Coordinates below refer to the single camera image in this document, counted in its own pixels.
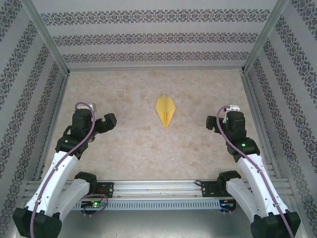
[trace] patterned wallpaper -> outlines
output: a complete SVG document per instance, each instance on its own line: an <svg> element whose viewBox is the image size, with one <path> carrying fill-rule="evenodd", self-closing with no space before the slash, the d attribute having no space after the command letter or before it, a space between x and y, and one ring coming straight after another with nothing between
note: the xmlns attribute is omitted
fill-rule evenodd
<svg viewBox="0 0 317 238"><path fill-rule="evenodd" d="M317 8L292 0L249 72L279 168L317 237Z"/></svg>
<svg viewBox="0 0 317 238"><path fill-rule="evenodd" d="M19 0L0 0L0 238L33 180L64 77Z"/></svg>
<svg viewBox="0 0 317 238"><path fill-rule="evenodd" d="M243 66L276 0L34 3L72 70Z"/></svg>

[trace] marble floor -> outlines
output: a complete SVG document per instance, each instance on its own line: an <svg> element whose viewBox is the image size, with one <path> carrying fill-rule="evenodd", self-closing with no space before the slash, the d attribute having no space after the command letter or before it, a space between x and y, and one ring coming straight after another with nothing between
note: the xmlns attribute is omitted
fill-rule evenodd
<svg viewBox="0 0 317 238"><path fill-rule="evenodd" d="M176 106L167 129L155 109L163 94ZM240 105L248 136L260 147L237 69L72 72L44 175L79 101L96 103L96 118L114 113L117 126L97 135L69 179L80 171L110 180L215 179L227 170L242 174L221 135L206 129L207 116L228 104Z"/></svg>

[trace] paper airplane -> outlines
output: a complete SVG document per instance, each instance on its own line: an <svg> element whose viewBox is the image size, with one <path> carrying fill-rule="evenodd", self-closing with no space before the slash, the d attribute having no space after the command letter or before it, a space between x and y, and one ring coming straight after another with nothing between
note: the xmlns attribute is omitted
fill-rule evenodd
<svg viewBox="0 0 317 238"><path fill-rule="evenodd" d="M176 109L172 98L166 95L159 97L155 108L164 127L167 128Z"/></svg>

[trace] purple cable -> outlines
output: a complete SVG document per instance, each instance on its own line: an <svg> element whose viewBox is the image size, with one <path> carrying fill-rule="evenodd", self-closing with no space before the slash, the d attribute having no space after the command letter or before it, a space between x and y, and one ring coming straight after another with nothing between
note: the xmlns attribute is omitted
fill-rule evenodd
<svg viewBox="0 0 317 238"><path fill-rule="evenodd" d="M105 205L102 207L102 209L98 210L97 212L95 212L94 214L86 214L85 211L86 211L86 208L89 206L87 205L86 207L84 207L84 210L83 210L83 213L84 213L84 216L86 215L89 215L90 217L93 217L95 215L98 215L99 213L101 213L107 206L108 206L108 197L104 194L90 194L90 195L86 195L86 196L83 196L83 198L88 198L88 197L103 197L106 199L106 203Z"/></svg>
<svg viewBox="0 0 317 238"><path fill-rule="evenodd" d="M245 153L243 153L241 150L239 150L236 146L234 146L234 144L232 144L231 141L228 139L228 137L224 134L224 132L223 132L221 126L220 126L219 115L220 115L220 112L221 112L222 110L227 109L227 108L229 108L229 106L223 106L223 107L220 108L219 111L217 112L216 122L217 122L217 126L218 126L218 128L219 128L219 131L220 131L221 135L223 136L223 138L225 139L225 141L226 141L233 149L235 149L240 155L242 155L244 158L246 158L246 159L257 169L258 173L261 175L261 177L262 177L262 179L263 179L263 181L264 181L264 183L265 183L265 185L266 185L266 188L267 188L269 194L271 195L271 198L272 198L272 200L273 200L273 202L274 202L274 205L276 206L278 212L279 212L280 215L281 215L281 218L282 218L282 220L283 220L283 222L284 222L284 224L285 224L285 226L286 226L286 229L287 229L287 231L288 231L290 237L291 237L291 238L294 238L293 232L292 232L290 226L288 225L288 223L287 223L287 221L286 221L286 218L285 218L285 216L284 216L284 214L283 214L281 208L279 207L279 204L277 203L277 200L276 200L276 198L275 198L275 196L274 196L274 194L273 194L273 192L272 192L270 186L268 185L268 182L267 182L267 180L266 180L264 174L262 173L261 168L260 168L255 162L253 162L253 161L250 159L249 156L247 156Z"/></svg>
<svg viewBox="0 0 317 238"><path fill-rule="evenodd" d="M86 107L89 108L89 110L90 110L90 112L91 112L91 115L92 115L93 124L92 124L92 126L91 126L90 131L89 131L88 134L86 135L86 137L85 137L78 145L76 145L74 148L72 148L67 154L65 154L65 155L61 158L61 160L56 164L55 169L53 169L53 170L51 171L51 173L49 174L48 178L47 178L46 181L44 182L43 187L42 187L42 189L41 189L41 191L40 191L40 193L39 193L39 196L38 196L38 198L37 198L37 200L36 200L36 202L35 202L34 210L33 210L33 212L32 212L31 223L30 223L30 234L31 234L31 238L35 238L35 236L34 236L34 219L35 219L36 210L38 209L38 206L39 206L39 204L40 204L40 203L39 203L39 200L42 198L42 195L43 195L43 193L44 193L44 190L45 190L46 186L48 185L48 183L49 183L51 177L53 176L54 172L58 169L59 165L67 158L67 156L69 156L69 155L70 155L71 153L73 153L78 147L80 147L80 146L89 138L89 136L93 133L93 130L94 130L94 127L95 127L95 121L96 121L94 110L93 110L87 103L83 103L83 102L76 103L75 109L77 109L77 106L78 106L79 104L82 104L82 105L84 105L84 106L86 106Z"/></svg>

